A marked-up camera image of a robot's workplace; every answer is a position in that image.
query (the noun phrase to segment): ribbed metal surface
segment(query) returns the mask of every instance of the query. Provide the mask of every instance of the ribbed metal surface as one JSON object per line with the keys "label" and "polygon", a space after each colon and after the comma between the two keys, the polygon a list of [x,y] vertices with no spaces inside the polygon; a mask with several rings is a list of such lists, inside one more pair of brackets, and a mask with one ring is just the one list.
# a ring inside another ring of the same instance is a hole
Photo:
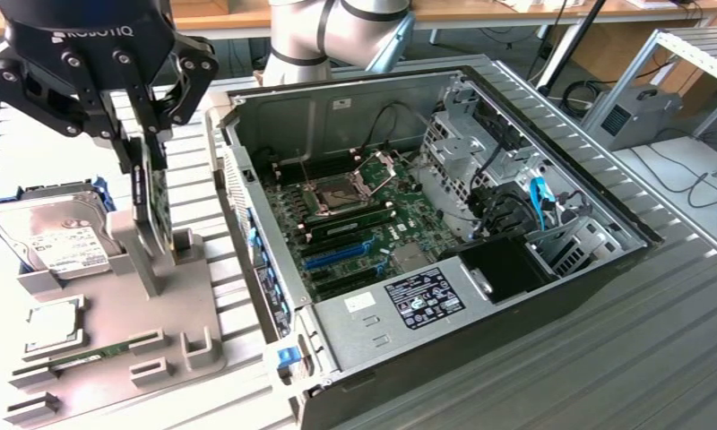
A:
{"label": "ribbed metal surface", "polygon": [[[666,241],[567,317],[343,427],[715,429],[717,253],[483,56],[423,60],[401,70],[447,65],[475,67]],[[341,75],[359,73],[347,69]],[[250,84],[250,79],[235,80],[215,88]],[[126,99],[115,101],[133,128]],[[26,145],[42,146],[49,155],[62,139],[3,108],[0,177],[15,169],[11,160]],[[294,428],[261,366],[259,326],[219,218],[198,116],[175,130],[167,154],[173,216],[203,236],[211,261],[227,368],[214,378],[113,405],[55,428],[131,428],[133,423],[141,428]],[[127,200],[126,185],[126,178],[111,181],[119,202]]]}
{"label": "ribbed metal surface", "polygon": [[717,252],[557,109],[498,67],[485,77],[665,244],[577,311],[341,428],[717,429]]}
{"label": "ribbed metal surface", "polygon": [[655,43],[717,78],[717,27],[658,30]]}

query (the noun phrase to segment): metal rack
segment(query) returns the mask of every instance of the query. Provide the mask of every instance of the metal rack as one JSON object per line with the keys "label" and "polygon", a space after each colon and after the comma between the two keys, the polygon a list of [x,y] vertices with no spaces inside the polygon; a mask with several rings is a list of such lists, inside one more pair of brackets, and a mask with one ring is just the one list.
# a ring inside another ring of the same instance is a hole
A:
{"label": "metal rack", "polygon": [[[610,90],[607,97],[599,102],[594,111],[583,119],[582,128],[585,131],[593,130],[602,123],[610,109],[615,105],[618,95],[631,85],[638,71],[647,61],[650,61],[653,52],[658,47],[669,50],[717,79],[717,27],[654,30],[642,45],[641,51],[631,60],[626,71],[621,75],[613,90]],[[693,135],[697,136],[703,133],[715,119],[717,108],[695,128]]]}

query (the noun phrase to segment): wooden table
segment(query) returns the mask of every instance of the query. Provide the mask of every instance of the wooden table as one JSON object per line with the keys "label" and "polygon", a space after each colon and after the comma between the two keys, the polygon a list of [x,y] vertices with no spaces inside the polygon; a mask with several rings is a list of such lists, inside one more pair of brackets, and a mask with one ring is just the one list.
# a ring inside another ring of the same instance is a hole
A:
{"label": "wooden table", "polygon": [[[583,39],[573,60],[601,80],[617,79],[653,29],[678,27],[681,25],[707,25],[717,17],[717,1],[698,0],[702,19],[686,20],[679,8],[642,10],[626,0],[607,0],[595,17],[597,24]],[[558,48],[549,59],[538,84],[543,83],[565,53],[583,17],[591,9],[593,0],[585,5],[567,8],[558,21],[566,26],[558,38]],[[557,10],[534,6],[526,13],[491,0],[413,0],[417,15],[414,29],[434,30],[431,42],[438,30],[471,29],[483,27],[517,27],[550,25],[557,17]],[[177,17],[178,30],[207,39],[247,39],[270,36],[271,15],[267,0],[233,0],[230,14],[217,15],[207,9],[205,16]],[[0,13],[0,37],[5,31],[5,21]]]}

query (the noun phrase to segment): hard drive label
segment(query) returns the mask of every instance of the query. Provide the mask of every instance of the hard drive label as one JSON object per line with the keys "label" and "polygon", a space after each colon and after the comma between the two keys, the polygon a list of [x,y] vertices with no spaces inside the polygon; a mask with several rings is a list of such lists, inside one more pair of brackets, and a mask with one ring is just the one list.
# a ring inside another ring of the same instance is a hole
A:
{"label": "hard drive label", "polygon": [[413,330],[465,309],[438,268],[385,285],[385,291],[406,327]]}
{"label": "hard drive label", "polygon": [[54,273],[86,269],[109,261],[91,227],[47,231],[30,237],[29,245]]}

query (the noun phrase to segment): green motherboard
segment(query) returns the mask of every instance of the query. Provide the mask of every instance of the green motherboard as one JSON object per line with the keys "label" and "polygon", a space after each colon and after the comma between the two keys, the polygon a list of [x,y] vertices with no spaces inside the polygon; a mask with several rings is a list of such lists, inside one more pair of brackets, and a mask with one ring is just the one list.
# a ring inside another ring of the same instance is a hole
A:
{"label": "green motherboard", "polygon": [[374,155],[357,170],[358,181],[346,172],[265,187],[317,301],[422,267],[458,243],[402,159]]}

